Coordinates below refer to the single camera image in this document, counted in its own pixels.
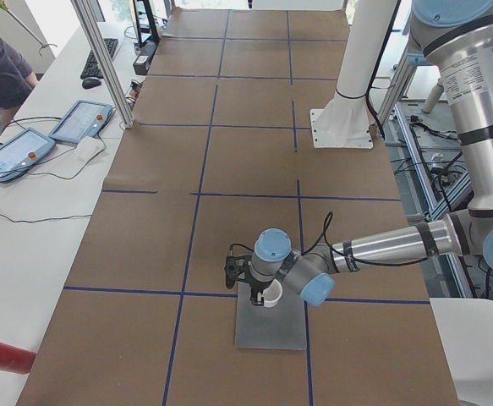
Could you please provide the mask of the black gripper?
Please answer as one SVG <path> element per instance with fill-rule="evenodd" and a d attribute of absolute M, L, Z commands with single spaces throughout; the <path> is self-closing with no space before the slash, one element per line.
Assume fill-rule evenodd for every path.
<path fill-rule="evenodd" d="M 245 274 L 245 282 L 250 286 L 250 302 L 253 306 L 264 306 L 265 299 L 263 291 L 268 288 L 273 276 L 256 276 L 252 271 L 247 271 Z"/>

